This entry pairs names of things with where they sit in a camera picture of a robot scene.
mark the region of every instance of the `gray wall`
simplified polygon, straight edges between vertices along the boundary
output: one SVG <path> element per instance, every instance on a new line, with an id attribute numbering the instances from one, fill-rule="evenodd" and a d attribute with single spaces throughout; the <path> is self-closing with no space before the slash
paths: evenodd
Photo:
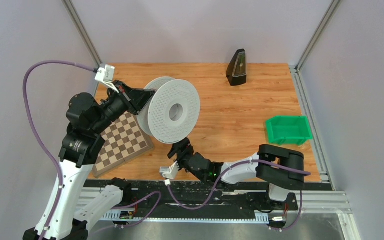
<path id="1" fill-rule="evenodd" d="M 384 239 L 384 1 L 344 0 L 302 76 L 362 239 Z"/>
<path id="2" fill-rule="evenodd" d="M 0 240 L 22 239 L 39 221 L 56 171 L 30 130 L 22 96 L 26 70 L 49 59 L 93 66 L 59 0 L 0 0 Z M 70 98 L 89 89 L 92 74 L 70 66 L 35 70 L 27 85 L 33 119 L 58 155 Z"/>
<path id="3" fill-rule="evenodd" d="M 296 64 L 331 0 L 73 0 L 109 63 Z"/>

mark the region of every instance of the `green storage bin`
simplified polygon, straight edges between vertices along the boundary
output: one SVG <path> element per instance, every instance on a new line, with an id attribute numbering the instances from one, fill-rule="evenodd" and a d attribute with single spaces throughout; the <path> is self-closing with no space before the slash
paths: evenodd
<path id="1" fill-rule="evenodd" d="M 313 139 L 306 116 L 275 116 L 265 121 L 269 144 L 301 145 Z"/>

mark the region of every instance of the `metal floor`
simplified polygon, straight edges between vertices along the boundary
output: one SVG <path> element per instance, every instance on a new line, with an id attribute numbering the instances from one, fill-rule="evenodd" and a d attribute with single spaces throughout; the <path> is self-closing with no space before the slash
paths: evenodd
<path id="1" fill-rule="evenodd" d="M 292 222 L 296 214 L 290 213 Z M 143 222 L 132 228 L 107 229 L 110 221 L 100 221 L 89 240 L 345 240 L 337 214 L 302 214 L 290 230 L 276 232 L 266 225 L 229 223 Z"/>

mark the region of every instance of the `metronome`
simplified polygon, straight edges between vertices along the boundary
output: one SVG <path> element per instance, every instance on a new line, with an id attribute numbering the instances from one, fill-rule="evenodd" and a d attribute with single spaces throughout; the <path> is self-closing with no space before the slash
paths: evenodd
<path id="1" fill-rule="evenodd" d="M 247 82 L 247 60 L 245 50 L 239 49 L 234 54 L 226 71 L 231 86 L 239 86 Z"/>

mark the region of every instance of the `wooden chessboard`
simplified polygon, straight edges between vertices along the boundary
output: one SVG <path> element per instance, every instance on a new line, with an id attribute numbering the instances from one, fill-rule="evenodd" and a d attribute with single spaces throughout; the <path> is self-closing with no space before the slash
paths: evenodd
<path id="1" fill-rule="evenodd" d="M 154 147 L 150 137 L 138 126 L 136 117 L 128 112 L 113 122 L 102 133 L 102 138 L 105 144 L 92 169 L 95 178 L 132 161 Z"/>

